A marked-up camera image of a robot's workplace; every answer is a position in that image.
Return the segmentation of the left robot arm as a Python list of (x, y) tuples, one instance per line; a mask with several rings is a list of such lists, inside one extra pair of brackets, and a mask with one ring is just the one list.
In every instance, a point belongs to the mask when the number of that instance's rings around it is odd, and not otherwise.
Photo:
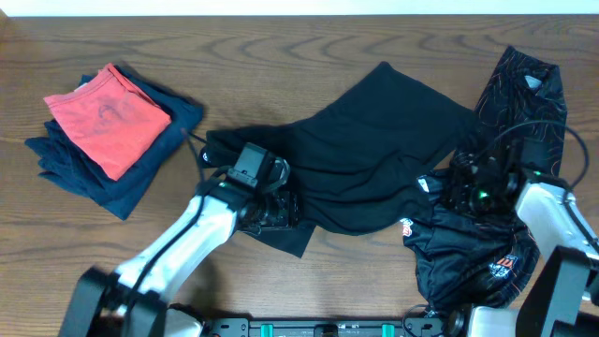
[(290, 229), (299, 213), (297, 195), (285, 189), (200, 184), (182, 216), (145, 250), (111, 273), (91, 268), (81, 276), (60, 335), (201, 335), (202, 319), (171, 303), (185, 280), (235, 231)]

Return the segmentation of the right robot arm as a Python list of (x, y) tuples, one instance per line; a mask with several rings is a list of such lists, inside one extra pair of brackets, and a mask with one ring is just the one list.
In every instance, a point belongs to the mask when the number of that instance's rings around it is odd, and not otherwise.
[(545, 267), (519, 310), (471, 306), (451, 314), (446, 336), (596, 336), (598, 317), (579, 311), (598, 304), (598, 237), (577, 209), (573, 186), (521, 157), (504, 191), (530, 230)]

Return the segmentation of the black t-shirt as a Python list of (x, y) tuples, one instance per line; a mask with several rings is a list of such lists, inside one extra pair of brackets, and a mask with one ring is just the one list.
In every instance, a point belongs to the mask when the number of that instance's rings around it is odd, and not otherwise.
[(300, 257), (316, 227), (357, 236), (429, 215), (417, 178), (474, 126), (471, 110), (382, 62), (308, 119), (208, 132), (202, 156), (214, 167), (231, 166), (251, 142), (286, 160), (299, 224), (256, 238)]

